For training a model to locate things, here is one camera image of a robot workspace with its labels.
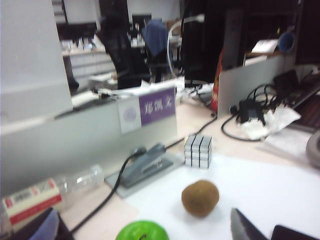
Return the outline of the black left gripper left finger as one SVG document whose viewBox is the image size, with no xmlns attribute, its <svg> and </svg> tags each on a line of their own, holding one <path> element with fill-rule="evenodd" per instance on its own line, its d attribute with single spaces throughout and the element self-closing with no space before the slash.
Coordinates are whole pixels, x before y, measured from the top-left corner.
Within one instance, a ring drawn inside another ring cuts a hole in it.
<svg viewBox="0 0 320 240">
<path fill-rule="evenodd" d="M 74 240 L 57 210 L 50 207 L 15 232 L 10 240 Z"/>
</svg>

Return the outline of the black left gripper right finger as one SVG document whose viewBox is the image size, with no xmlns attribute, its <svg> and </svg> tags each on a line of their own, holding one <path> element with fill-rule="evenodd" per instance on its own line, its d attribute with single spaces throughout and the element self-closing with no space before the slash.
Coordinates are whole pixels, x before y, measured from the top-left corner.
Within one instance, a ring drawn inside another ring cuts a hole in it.
<svg viewBox="0 0 320 240">
<path fill-rule="evenodd" d="M 237 208 L 232 208 L 230 212 L 230 230 L 233 240 L 267 240 Z"/>
</svg>

